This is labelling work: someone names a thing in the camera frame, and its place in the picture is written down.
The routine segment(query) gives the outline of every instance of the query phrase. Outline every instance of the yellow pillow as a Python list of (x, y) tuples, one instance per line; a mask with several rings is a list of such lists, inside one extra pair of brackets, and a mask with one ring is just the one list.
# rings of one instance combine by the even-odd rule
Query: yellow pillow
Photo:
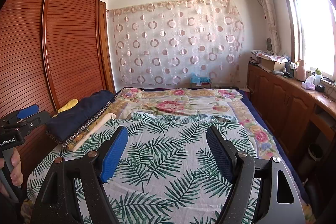
[(57, 113), (66, 111), (66, 110), (68, 110), (68, 109), (74, 107), (75, 105), (77, 105), (77, 103), (78, 103), (78, 100), (77, 100), (77, 99), (72, 99), (72, 100), (70, 100), (69, 102), (67, 102), (63, 107), (61, 107), (61, 108), (57, 111)]

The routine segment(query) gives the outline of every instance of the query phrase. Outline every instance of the plastic bottle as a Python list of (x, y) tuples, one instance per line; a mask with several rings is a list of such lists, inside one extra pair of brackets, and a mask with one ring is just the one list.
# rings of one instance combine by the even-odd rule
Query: plastic bottle
[(314, 85), (317, 86), (320, 84), (321, 81), (321, 74), (322, 72), (317, 68), (315, 70), (315, 80), (314, 80)]

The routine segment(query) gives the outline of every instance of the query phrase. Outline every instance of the circle pattern curtain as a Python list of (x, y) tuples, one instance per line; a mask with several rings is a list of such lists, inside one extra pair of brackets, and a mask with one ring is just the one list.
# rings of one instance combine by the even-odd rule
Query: circle pattern curtain
[(191, 73), (239, 86), (244, 25), (232, 0), (175, 0), (113, 10), (120, 81), (186, 86)]

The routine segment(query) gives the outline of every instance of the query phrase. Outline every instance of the screw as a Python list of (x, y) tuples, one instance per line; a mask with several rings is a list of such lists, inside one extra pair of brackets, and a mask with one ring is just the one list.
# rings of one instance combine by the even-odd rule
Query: screw
[(245, 151), (238, 151), (237, 152), (238, 156), (241, 157), (241, 158), (245, 158), (247, 156), (247, 153)]
[(62, 162), (62, 160), (63, 160), (62, 157), (57, 157), (56, 159), (54, 159), (54, 162), (57, 163), (57, 164), (59, 164), (59, 163)]
[(274, 162), (280, 162), (280, 161), (281, 161), (281, 158), (278, 157), (278, 156), (273, 156), (273, 157), (272, 157), (272, 160), (273, 160)]
[(97, 151), (92, 150), (87, 155), (89, 156), (89, 158), (93, 158), (97, 155)]

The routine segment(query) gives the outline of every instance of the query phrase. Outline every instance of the wooden countertop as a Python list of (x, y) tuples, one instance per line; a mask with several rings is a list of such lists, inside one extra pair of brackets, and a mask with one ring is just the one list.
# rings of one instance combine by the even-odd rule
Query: wooden countertop
[(336, 119), (336, 102), (333, 101), (333, 99), (328, 99), (323, 96), (323, 92), (318, 92), (316, 90), (305, 90), (303, 87), (301, 87), (301, 81), (295, 79), (295, 78), (287, 78), (281, 75), (274, 75), (274, 77), (279, 78), (288, 84), (296, 87), (297, 89), (300, 89), (302, 92), (307, 93), (310, 97), (313, 98), (315, 103), (319, 105), (321, 108), (323, 108), (326, 112), (328, 112), (334, 119)]

